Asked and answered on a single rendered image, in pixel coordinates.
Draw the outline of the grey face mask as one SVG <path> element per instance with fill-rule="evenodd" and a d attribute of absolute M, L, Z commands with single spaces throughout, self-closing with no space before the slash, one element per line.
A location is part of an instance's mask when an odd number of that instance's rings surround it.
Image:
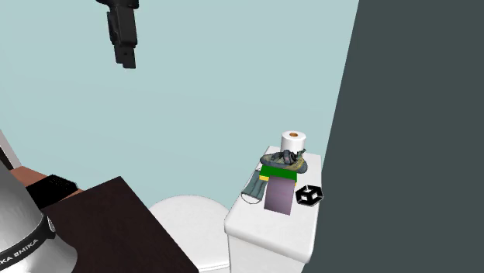
<path fill-rule="evenodd" d="M 250 180 L 240 193 L 240 197 L 250 205 L 256 205 L 262 202 L 265 197 L 268 182 L 268 176 L 261 175 L 259 170 L 254 171 Z"/>

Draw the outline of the white toilet paper roll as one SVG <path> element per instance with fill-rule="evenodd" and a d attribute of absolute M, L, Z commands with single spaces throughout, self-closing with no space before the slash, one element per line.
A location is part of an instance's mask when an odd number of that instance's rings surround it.
<path fill-rule="evenodd" d="M 306 135 L 305 133 L 288 130 L 282 133 L 280 151 L 289 150 L 294 154 L 305 148 Z"/>

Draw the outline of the black box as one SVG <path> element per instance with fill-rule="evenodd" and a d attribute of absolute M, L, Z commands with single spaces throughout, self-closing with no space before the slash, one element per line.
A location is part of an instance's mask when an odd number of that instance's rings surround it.
<path fill-rule="evenodd" d="M 49 175 L 26 187 L 36 206 L 43 209 L 78 190 L 77 185 L 57 175 Z"/>

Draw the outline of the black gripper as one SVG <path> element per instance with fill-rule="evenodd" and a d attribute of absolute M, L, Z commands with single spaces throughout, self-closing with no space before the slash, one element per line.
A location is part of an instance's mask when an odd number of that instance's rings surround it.
<path fill-rule="evenodd" d="M 109 38 L 114 46 L 116 63 L 126 69 L 135 69 L 134 48 L 137 45 L 137 29 L 134 11 L 139 8 L 139 0 L 96 1 L 109 7 Z"/>

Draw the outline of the green and purple box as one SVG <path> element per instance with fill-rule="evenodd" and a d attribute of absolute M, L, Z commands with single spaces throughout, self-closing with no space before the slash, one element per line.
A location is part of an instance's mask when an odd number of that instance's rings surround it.
<path fill-rule="evenodd" d="M 289 216 L 297 184 L 297 173 L 263 165 L 260 176 L 267 178 L 264 209 Z"/>

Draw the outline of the black and white hexagonal object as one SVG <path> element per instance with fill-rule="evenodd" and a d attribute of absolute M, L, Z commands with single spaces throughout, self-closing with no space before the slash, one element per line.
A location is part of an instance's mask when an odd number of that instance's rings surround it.
<path fill-rule="evenodd" d="M 320 186 L 305 185 L 295 192 L 296 201 L 303 206 L 315 206 L 323 200 L 323 191 Z"/>

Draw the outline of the grey green worn shoe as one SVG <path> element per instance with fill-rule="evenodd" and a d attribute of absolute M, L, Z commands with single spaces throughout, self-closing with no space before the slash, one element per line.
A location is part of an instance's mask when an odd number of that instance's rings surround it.
<path fill-rule="evenodd" d="M 260 158 L 260 163 L 269 167 L 304 174 L 308 169 L 308 164 L 303 158 L 303 154 L 305 152 L 306 149 L 302 149 L 296 154 L 290 150 L 283 150 L 273 154 L 265 154 Z"/>

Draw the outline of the dark brown robot stand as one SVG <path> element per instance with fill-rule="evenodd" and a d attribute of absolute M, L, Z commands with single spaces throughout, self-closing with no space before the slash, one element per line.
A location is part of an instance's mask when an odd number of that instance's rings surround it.
<path fill-rule="evenodd" d="M 72 273 L 199 273 L 121 177 L 43 212 L 78 253 Z"/>

